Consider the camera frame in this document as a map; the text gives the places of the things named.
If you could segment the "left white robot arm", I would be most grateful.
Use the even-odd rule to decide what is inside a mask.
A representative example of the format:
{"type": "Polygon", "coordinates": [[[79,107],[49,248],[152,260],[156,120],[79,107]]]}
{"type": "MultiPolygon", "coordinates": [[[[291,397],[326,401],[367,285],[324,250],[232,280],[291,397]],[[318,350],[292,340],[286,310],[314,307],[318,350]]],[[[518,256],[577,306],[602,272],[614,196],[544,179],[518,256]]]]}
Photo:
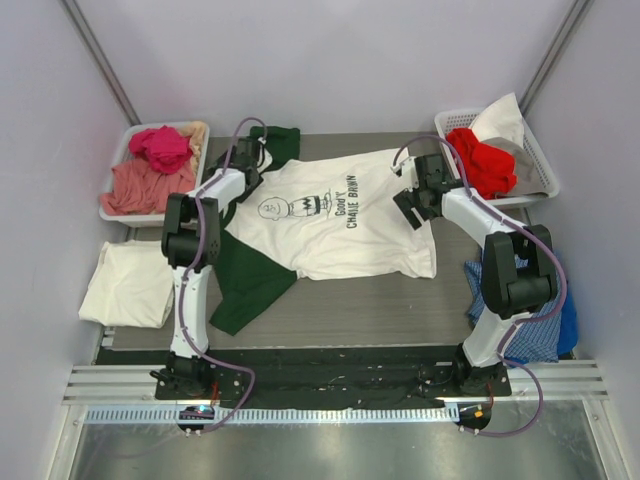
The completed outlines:
{"type": "Polygon", "coordinates": [[[161,239],[174,282],[174,333],[164,368],[153,371],[155,397],[200,399],[211,391],[214,368],[204,358],[208,282],[221,250],[220,212],[246,199],[262,181],[266,139],[243,138],[219,158],[211,177],[188,193],[169,196],[161,239]]]}

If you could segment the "white and green t-shirt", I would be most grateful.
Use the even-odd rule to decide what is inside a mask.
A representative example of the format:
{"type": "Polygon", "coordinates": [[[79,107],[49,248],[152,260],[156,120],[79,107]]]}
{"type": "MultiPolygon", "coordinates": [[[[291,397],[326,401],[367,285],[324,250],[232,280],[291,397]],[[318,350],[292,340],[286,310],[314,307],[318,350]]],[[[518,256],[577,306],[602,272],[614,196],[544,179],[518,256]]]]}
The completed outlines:
{"type": "Polygon", "coordinates": [[[273,163],[221,215],[211,325],[237,334],[301,278],[435,278],[430,225],[413,230],[393,201],[407,188],[391,171],[398,148],[301,161],[297,128],[254,127],[249,137],[266,139],[273,163]]]}

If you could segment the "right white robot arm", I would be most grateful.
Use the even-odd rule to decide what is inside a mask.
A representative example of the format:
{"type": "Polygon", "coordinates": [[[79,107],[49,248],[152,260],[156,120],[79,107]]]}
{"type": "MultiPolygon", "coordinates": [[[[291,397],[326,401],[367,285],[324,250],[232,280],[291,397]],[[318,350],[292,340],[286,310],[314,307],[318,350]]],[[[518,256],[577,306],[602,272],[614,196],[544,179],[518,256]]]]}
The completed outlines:
{"type": "Polygon", "coordinates": [[[558,294],[549,258],[551,235],[504,216],[461,181],[448,179],[430,156],[408,156],[392,172],[411,178],[393,197],[415,230],[442,217],[458,225],[482,250],[481,295],[485,307],[470,336],[457,347],[451,371],[456,392],[487,394],[503,376],[502,358],[516,332],[558,294]]]}

